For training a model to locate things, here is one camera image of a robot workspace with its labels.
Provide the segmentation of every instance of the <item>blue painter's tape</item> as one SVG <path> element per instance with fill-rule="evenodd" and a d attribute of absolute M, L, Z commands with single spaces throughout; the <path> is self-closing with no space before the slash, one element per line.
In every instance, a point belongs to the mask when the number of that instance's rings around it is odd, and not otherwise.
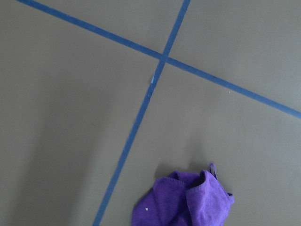
<path fill-rule="evenodd" d="M 84 29 L 87 29 L 87 30 L 89 30 L 91 32 L 99 34 L 99 35 L 101 35 L 103 37 L 106 37 L 106 38 L 108 38 L 110 40 L 116 41 L 116 42 L 118 42 L 118 43 L 120 43 L 122 45 L 125 45 L 125 46 L 128 46 L 130 48 L 133 48 L 133 49 L 135 49 L 135 50 L 137 50 L 139 52 L 145 53 L 145 54 L 147 54 L 147 55 L 149 55 L 149 56 L 151 56 L 153 58 L 160 59 L 161 56 L 162 56 L 162 54 L 160 54 L 160 53 L 158 53 L 158 52 L 156 52 L 154 50 L 151 50 L 151 49 L 149 49 L 147 47 L 139 45 L 139 44 L 137 44 L 135 42 L 132 42 L 130 40 L 127 40 L 125 38 L 122 38 L 122 37 L 120 37 L 118 35 L 115 35 L 115 34 L 113 34 L 111 32 L 108 32 L 108 31 L 106 31 L 104 29 L 98 28 L 98 27 L 96 27 L 96 26 L 94 26 L 92 24 L 89 24 L 87 22 L 79 20 L 79 19 L 77 19 L 75 17 L 72 17 L 70 15 L 62 13 L 62 12 L 56 10 L 56 9 L 50 8 L 50 7 L 45 6 L 45 5 L 41 4 L 41 3 L 38 3 L 36 1 L 33 1 L 33 0 L 17 0 L 17 1 L 22 2 L 22 3 L 24 3 L 24 4 L 28 5 L 28 6 L 34 7 L 36 9 L 39 9 L 39 10 L 41 10 L 41 11 L 43 11 L 45 13 L 48 13 L 50 15 L 53 15 L 55 17 L 58 17 L 58 18 L 60 18 L 60 19 L 62 19 L 64 21 L 67 21 L 69 23 L 72 23 L 74 25 L 82 27 Z M 235 85 L 233 83 L 230 83 L 230 82 L 225 81 L 223 79 L 217 78 L 217 77 L 215 77 L 213 75 L 210 75 L 210 74 L 208 74 L 206 72 L 203 72 L 203 71 L 201 71 L 201 70 L 199 70 L 197 68 L 194 68 L 192 66 L 184 64 L 184 63 L 182 63 L 180 61 L 177 61 L 175 59 L 172 59 L 172 58 L 168 58 L 167 59 L 167 63 L 171 64 L 173 66 L 176 66 L 176 67 L 178 67 L 178 68 L 180 68 L 180 69 L 182 69 L 184 71 L 188 71 L 188 72 L 190 72 L 192 74 L 195 74 L 195 75 L 197 75 L 197 76 L 199 76 L 201 78 L 204 78 L 204 79 L 206 79 L 208 81 L 211 81 L 211 82 L 214 82 L 214 83 L 219 84 L 221 86 L 224 86 L 226 88 L 229 88 L 229 89 L 231 89 L 231 90 L 233 90 L 233 91 L 235 91 L 237 93 L 240 93 L 240 94 L 242 94 L 244 96 L 247 96 L 249 98 L 257 100 L 257 101 L 259 101 L 261 103 L 264 103 L 266 105 L 269 105 L 269 106 L 271 106 L 273 108 L 276 108 L 276 109 L 278 109 L 280 111 L 283 111 L 283 112 L 285 112 L 287 114 L 290 114 L 292 116 L 295 116 L 295 117 L 301 119 L 301 113 L 300 112 L 298 112 L 298 111 L 296 111 L 296 110 L 294 110 L 294 109 L 292 109 L 290 107 L 287 107 L 285 105 L 282 105 L 280 103 L 277 103 L 277 102 L 275 102 L 273 100 L 270 100 L 270 99 L 268 99 L 266 97 L 263 97 L 263 96 L 258 95 L 256 93 L 253 93 L 253 92 L 251 92 L 251 91 L 249 91 L 249 90 L 247 90 L 245 88 L 239 87 L 239 86 L 237 86 L 237 85 Z"/>
<path fill-rule="evenodd" d="M 151 56 L 153 58 L 160 59 L 160 57 L 161 57 L 160 53 L 158 53 L 158 52 L 156 52 L 156 51 L 154 51 L 154 50 L 152 50 L 150 48 L 144 47 L 144 46 L 139 45 L 139 44 L 137 44 L 137 43 L 135 43 L 133 41 L 130 41 L 130 40 L 125 39 L 125 38 L 122 38 L 122 37 L 120 37 L 118 35 L 115 35 L 115 34 L 113 34 L 111 32 L 108 32 L 108 31 L 106 31 L 104 29 L 96 27 L 96 26 L 94 26 L 92 24 L 89 24 L 89 23 L 87 23 L 85 21 L 79 20 L 79 19 L 77 19 L 75 17 L 72 17 L 72 16 L 70 16 L 68 14 L 62 13 L 62 12 L 60 12 L 60 11 L 54 9 L 54 8 L 50 8 L 50 7 L 48 7 L 46 5 L 43 5 L 43 4 L 39 3 L 39 2 L 36 2 L 36 1 L 33 1 L 33 0 L 17 0 L 17 1 L 19 1 L 21 3 L 24 3 L 24 4 L 28 5 L 28 6 L 31 6 L 33 8 L 36 8 L 38 10 L 41 10 L 41 11 L 43 11 L 45 13 L 50 14 L 50 15 L 53 15 L 53 16 L 55 16 L 57 18 L 60 18 L 60 19 L 62 19 L 64 21 L 67 21 L 67 22 L 69 22 L 71 24 L 74 24 L 76 26 L 84 28 L 84 29 L 86 29 L 88 31 L 91 31 L 91 32 L 96 33 L 96 34 L 99 34 L 99 35 L 101 35 L 101 36 L 103 36 L 105 38 L 108 38 L 110 40 L 116 41 L 116 42 L 118 42 L 118 43 L 120 43 L 122 45 L 128 46 L 128 47 L 130 47 L 132 49 L 135 49 L 135 50 L 137 50 L 139 52 L 145 53 L 145 54 L 147 54 L 147 55 L 149 55 L 149 56 Z"/>
<path fill-rule="evenodd" d="M 164 65 L 165 65 L 165 63 L 166 63 L 166 61 L 168 59 L 168 55 L 169 55 L 170 50 L 171 50 L 171 48 L 173 46 L 174 40 L 175 40 L 175 38 L 176 38 L 176 36 L 178 34 L 178 31 L 179 31 L 180 26 L 182 24 L 182 21 L 184 19 L 184 16 L 185 16 L 185 13 L 186 13 L 187 8 L 189 6 L 189 3 L 190 3 L 190 0 L 185 0 L 183 2 L 183 4 L 182 4 L 182 7 L 181 7 L 180 12 L 178 14 L 178 17 L 177 17 L 177 19 L 175 21 L 173 29 L 172 29 L 172 31 L 170 33 L 170 36 L 169 36 L 169 38 L 167 40 L 167 43 L 166 43 L 166 46 L 164 48 L 163 55 L 161 56 L 160 61 L 158 63 L 158 66 L 156 68 L 154 77 L 153 77 L 153 79 L 152 79 L 152 81 L 151 81 L 151 83 L 149 85 L 149 88 L 148 88 L 146 94 L 145 94 L 143 103 L 142 103 L 142 105 L 140 107 L 140 110 L 139 110 L 138 115 L 136 117 L 135 123 L 134 123 L 134 125 L 132 127 L 131 133 L 130 133 L 130 135 L 129 135 L 128 139 L 127 139 L 126 145 L 125 145 L 125 147 L 124 147 L 124 149 L 123 149 L 123 151 L 121 153 L 121 156 L 120 156 L 117 168 L 116 168 L 116 170 L 115 170 L 115 172 L 113 174 L 113 177 L 110 180 L 109 186 L 108 186 L 108 188 L 106 190 L 106 193 L 104 195 L 102 203 L 101 203 L 101 205 L 99 207 L 99 210 L 98 210 L 98 212 L 96 214 L 93 226 L 99 226 L 99 224 L 102 221 L 103 215 L 104 215 L 105 210 L 106 210 L 106 208 L 107 208 L 107 206 L 109 204 L 110 198 L 111 198 L 111 196 L 113 194 L 113 191 L 114 191 L 114 188 L 115 188 L 115 186 L 117 184 L 118 178 L 119 178 L 119 176 L 120 176 L 120 174 L 122 172 L 122 168 L 123 168 L 123 166 L 124 166 L 124 164 L 126 162 L 127 156 L 128 156 L 128 154 L 130 152 L 130 149 L 131 149 L 132 144 L 134 142 L 134 139 L 136 137 L 137 131 L 138 131 L 139 127 L 140 127 L 140 124 L 142 122 L 144 114 L 145 114 L 145 112 L 147 110 L 147 107 L 148 107 L 148 105 L 150 103 L 152 94 L 154 93 L 156 85 L 157 85 L 157 83 L 159 81 L 159 78 L 161 76 L 161 73 L 163 71 Z"/>
<path fill-rule="evenodd" d="M 296 111 L 296 110 L 294 110 L 294 109 L 292 109 L 292 108 L 290 108 L 290 107 L 287 107 L 285 105 L 277 103 L 277 102 L 275 102 L 275 101 L 273 101 L 271 99 L 268 99 L 266 97 L 263 97 L 263 96 L 261 96 L 259 94 L 253 93 L 253 92 L 251 92 L 251 91 L 249 91 L 249 90 L 247 90 L 245 88 L 237 86 L 237 85 L 235 85 L 233 83 L 230 83 L 228 81 L 225 81 L 223 79 L 217 78 L 217 77 L 215 77 L 213 75 L 210 75 L 210 74 L 208 74 L 206 72 L 203 72 L 203 71 L 201 71 L 201 70 L 199 70 L 199 69 L 197 69 L 195 67 L 189 66 L 187 64 L 184 64 L 184 63 L 182 63 L 180 61 L 177 61 L 175 59 L 172 59 L 172 58 L 168 58 L 167 63 L 171 64 L 171 65 L 173 65 L 175 67 L 178 67 L 178 68 L 180 68 L 180 69 L 182 69 L 184 71 L 187 71 L 187 72 L 190 72 L 192 74 L 195 74 L 195 75 L 197 75 L 197 76 L 199 76 L 199 77 L 201 77 L 203 79 L 206 79 L 206 80 L 214 82 L 214 83 L 216 83 L 218 85 L 224 86 L 224 87 L 226 87 L 228 89 L 231 89 L 231 90 L 233 90 L 233 91 L 235 91 L 237 93 L 240 93 L 240 94 L 242 94 L 242 95 L 244 95 L 246 97 L 252 98 L 252 99 L 257 100 L 257 101 L 259 101 L 259 102 L 261 102 L 263 104 L 269 105 L 269 106 L 274 107 L 274 108 L 276 108 L 276 109 L 278 109 L 280 111 L 283 111 L 283 112 L 285 112 L 287 114 L 290 114 L 292 116 L 295 116 L 295 117 L 301 119 L 301 113 L 298 112 L 298 111 Z"/>

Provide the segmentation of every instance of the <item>floor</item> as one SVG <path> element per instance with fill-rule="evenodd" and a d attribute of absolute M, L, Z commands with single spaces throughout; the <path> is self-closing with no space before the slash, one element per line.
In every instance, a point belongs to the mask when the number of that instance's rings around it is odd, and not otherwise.
<path fill-rule="evenodd" d="M 2 3 L 0 225 L 130 226 L 211 162 L 225 226 L 300 224 L 301 2 L 191 0 L 167 58 L 183 2 Z"/>

